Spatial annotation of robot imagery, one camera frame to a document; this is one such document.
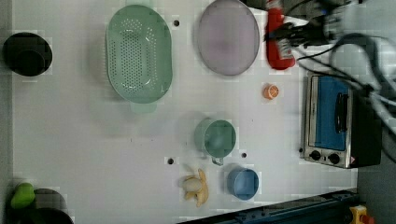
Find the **colander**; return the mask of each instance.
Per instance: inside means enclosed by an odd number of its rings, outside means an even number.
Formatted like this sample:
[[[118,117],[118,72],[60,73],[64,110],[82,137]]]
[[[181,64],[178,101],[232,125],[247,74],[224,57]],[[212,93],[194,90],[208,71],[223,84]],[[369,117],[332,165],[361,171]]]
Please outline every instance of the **colander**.
[[[133,111],[152,112],[172,83],[172,39],[163,18],[149,7],[119,10],[106,33],[107,74]]]

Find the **tabletop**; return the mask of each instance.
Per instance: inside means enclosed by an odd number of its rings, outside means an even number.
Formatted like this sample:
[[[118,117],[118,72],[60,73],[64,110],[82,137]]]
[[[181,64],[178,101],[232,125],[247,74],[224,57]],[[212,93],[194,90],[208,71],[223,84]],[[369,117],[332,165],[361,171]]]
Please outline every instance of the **tabletop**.
[[[355,188],[357,170],[300,158],[303,69],[270,69],[263,44],[240,76],[221,76],[205,66],[195,32],[211,2],[13,1],[13,32],[39,34],[53,51],[45,74],[13,76],[15,178],[58,190],[77,224],[177,223]],[[151,114],[132,112],[106,74],[106,26],[131,4],[156,10],[172,35],[174,80]],[[251,10],[262,36],[266,13]],[[262,97],[267,84],[280,88],[274,101]],[[205,118],[226,119],[236,129],[236,146],[221,167],[193,143],[194,129]],[[227,174],[238,165],[260,179],[248,201],[226,190]],[[184,200],[180,182],[199,168],[206,173],[209,200],[197,208],[194,200]]]

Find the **orange object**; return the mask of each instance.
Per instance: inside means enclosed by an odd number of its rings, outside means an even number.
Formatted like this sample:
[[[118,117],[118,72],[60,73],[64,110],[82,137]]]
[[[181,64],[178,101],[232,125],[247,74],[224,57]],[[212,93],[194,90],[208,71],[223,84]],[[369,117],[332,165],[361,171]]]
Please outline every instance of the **orange object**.
[[[263,91],[264,98],[273,100],[279,95],[279,88],[275,85],[267,86]]]
[[[361,216],[361,222],[364,224],[375,224],[374,218],[369,216]]]
[[[350,224],[375,224],[374,218],[367,215],[367,208],[365,206],[350,207],[349,210],[353,215],[353,220]]]

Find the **bowl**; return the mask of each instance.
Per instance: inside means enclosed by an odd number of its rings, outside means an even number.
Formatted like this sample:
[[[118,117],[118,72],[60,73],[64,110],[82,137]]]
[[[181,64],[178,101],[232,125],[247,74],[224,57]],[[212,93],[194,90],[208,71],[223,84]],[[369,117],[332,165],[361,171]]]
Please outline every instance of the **bowl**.
[[[235,168],[228,175],[227,186],[230,193],[238,199],[249,200],[259,189],[259,177],[253,170]]]

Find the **black pot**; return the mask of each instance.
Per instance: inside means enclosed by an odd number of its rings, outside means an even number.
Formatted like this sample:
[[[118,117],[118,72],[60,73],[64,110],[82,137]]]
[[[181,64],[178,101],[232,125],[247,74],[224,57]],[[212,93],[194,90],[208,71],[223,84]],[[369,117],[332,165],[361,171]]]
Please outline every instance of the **black pot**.
[[[53,208],[29,210],[17,224],[73,224],[65,212]]]
[[[12,35],[3,46],[6,65],[26,77],[38,76],[52,63],[50,45],[41,36],[31,33]]]

